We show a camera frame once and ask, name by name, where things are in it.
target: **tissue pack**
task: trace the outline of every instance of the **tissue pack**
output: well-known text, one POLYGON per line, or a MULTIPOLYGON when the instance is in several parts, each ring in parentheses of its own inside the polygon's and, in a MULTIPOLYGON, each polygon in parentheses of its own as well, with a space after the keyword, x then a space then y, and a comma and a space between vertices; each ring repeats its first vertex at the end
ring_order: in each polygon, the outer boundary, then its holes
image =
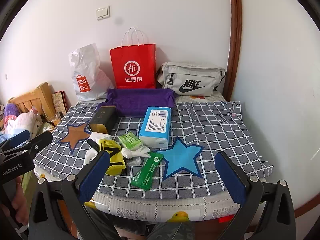
POLYGON ((169 143, 171 108, 149 106, 139 132, 143 145, 167 149, 169 143))

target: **wall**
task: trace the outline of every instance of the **wall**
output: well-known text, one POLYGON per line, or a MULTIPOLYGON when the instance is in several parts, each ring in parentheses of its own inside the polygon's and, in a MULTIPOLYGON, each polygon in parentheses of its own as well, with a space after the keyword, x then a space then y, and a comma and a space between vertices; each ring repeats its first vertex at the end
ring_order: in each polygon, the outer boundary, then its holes
POLYGON ((320 205, 296 218, 297 240, 305 238, 320 216, 320 205))
POLYGON ((157 44, 158 66, 166 61, 227 66, 230 0, 29 0, 0 42, 0 101, 48 81, 76 103, 69 52, 95 42, 101 67, 113 79, 109 50, 131 26, 157 44), (96 9, 107 5, 111 17, 97 21, 96 9))
POLYGON ((285 179, 297 208, 320 191, 320 154, 312 158, 320 148, 320 31, 297 0, 242 4, 232 100, 241 101, 257 150, 275 165, 267 180, 285 179))

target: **nike logo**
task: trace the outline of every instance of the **nike logo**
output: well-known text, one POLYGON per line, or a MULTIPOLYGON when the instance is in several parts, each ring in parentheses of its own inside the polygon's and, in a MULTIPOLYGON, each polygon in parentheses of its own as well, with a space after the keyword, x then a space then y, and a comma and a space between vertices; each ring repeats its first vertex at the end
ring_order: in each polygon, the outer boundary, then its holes
POLYGON ((190 92, 199 88, 203 88, 203 87, 199 87, 201 81, 199 80, 189 80, 187 79, 186 82, 179 88, 179 91, 181 93, 186 93, 186 92, 190 92))

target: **white plastic bag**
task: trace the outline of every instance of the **white plastic bag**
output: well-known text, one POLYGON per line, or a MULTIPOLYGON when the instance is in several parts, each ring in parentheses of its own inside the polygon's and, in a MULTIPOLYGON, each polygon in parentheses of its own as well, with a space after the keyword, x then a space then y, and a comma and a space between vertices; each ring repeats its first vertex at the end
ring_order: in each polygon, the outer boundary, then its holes
POLYGON ((111 80, 99 68, 100 56, 95 43, 69 54, 72 83, 80 101, 106 98, 107 90, 114 88, 111 80))

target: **purple towel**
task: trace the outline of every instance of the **purple towel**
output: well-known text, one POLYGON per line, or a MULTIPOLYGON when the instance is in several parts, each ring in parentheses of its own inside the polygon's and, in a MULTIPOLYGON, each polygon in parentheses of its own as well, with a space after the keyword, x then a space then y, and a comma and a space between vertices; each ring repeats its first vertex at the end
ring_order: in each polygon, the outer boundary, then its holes
POLYGON ((144 117, 148 106, 174 107, 171 89, 108 89, 107 100, 101 106, 116 106, 119 116, 144 117))

